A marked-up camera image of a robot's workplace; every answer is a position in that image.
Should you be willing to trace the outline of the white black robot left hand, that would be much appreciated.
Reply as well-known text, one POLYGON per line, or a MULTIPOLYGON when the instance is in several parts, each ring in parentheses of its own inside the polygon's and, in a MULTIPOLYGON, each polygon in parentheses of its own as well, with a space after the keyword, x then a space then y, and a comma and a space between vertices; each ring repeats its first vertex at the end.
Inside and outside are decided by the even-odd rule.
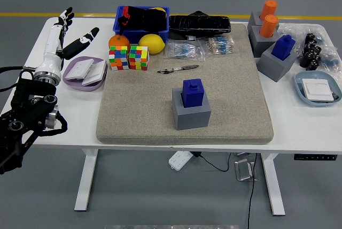
POLYGON ((74 13, 69 7, 59 15, 58 21, 51 27, 44 50, 43 63, 36 68, 34 73, 36 80, 52 80, 54 84, 57 84, 61 80, 64 60, 70 60, 85 50, 99 33, 99 28, 95 27, 64 47, 64 37, 73 18, 74 13))

